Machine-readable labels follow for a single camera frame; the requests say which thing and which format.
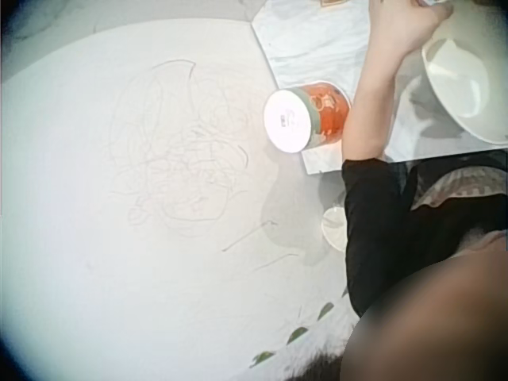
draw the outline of black sleeve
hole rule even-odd
[[[397,279],[407,210],[389,164],[375,159],[346,160],[342,177],[348,222],[348,291],[353,309],[362,316]]]

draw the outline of hand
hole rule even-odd
[[[452,12],[449,3],[421,7],[416,0],[370,0],[369,50],[402,61],[430,39]]]

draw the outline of orange label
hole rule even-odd
[[[302,89],[310,96],[310,101],[319,112],[320,134],[325,141],[340,138],[349,112],[346,97],[331,83],[315,83],[303,86]]]

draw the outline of bowl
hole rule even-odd
[[[507,30],[497,8],[471,0],[455,11],[424,45],[425,70],[437,98],[471,135],[508,144]]]

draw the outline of white lid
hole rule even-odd
[[[264,128],[275,147],[289,153],[302,151],[312,132],[305,103],[289,90],[276,91],[268,98],[264,107]]]
[[[332,247],[339,252],[346,252],[348,224],[343,207],[334,206],[325,211],[321,221],[321,230]]]

